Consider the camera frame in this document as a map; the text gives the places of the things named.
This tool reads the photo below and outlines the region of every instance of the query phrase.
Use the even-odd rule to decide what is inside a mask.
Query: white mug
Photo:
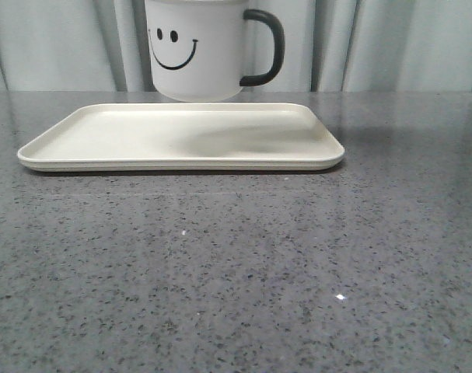
[[[228,99],[245,86],[268,83],[284,60],[284,30],[249,0],[145,0],[153,84],[186,102]],[[243,76],[245,23],[267,24],[274,62],[267,74]]]

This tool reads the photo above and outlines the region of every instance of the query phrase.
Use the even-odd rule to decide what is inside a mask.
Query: mug handle
[[[243,18],[265,23],[274,36],[274,62],[267,74],[243,76],[239,85],[241,87],[254,87],[270,82],[281,71],[284,62],[285,37],[284,28],[276,16],[259,9],[246,9]]]

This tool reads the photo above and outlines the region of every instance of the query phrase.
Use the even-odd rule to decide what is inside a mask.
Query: white curtain
[[[257,91],[472,91],[472,0],[250,0],[286,33]],[[251,23],[247,74],[272,39]],[[153,89],[144,0],[0,0],[0,89]]]

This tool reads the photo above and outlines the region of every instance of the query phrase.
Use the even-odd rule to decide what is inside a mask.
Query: tray
[[[37,171],[320,170],[344,148],[292,103],[85,106],[18,150]]]

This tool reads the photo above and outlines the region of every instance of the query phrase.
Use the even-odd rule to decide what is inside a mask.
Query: smiley face mouth
[[[152,55],[154,56],[156,62],[158,62],[158,64],[162,67],[162,68],[165,68],[166,70],[180,70],[181,68],[185,68],[189,62],[192,61],[192,59],[194,58],[194,55],[196,54],[196,49],[197,49],[197,46],[198,46],[198,40],[197,39],[193,39],[192,40],[192,51],[191,51],[191,55],[187,58],[187,60],[185,62],[183,62],[182,64],[179,64],[177,66],[168,66],[167,64],[163,64],[159,59],[158,57],[156,56],[156,53],[155,53],[155,48],[152,46],[152,40],[151,40],[151,30],[148,30],[148,33],[149,33],[149,43],[151,44],[151,50],[152,50]]]

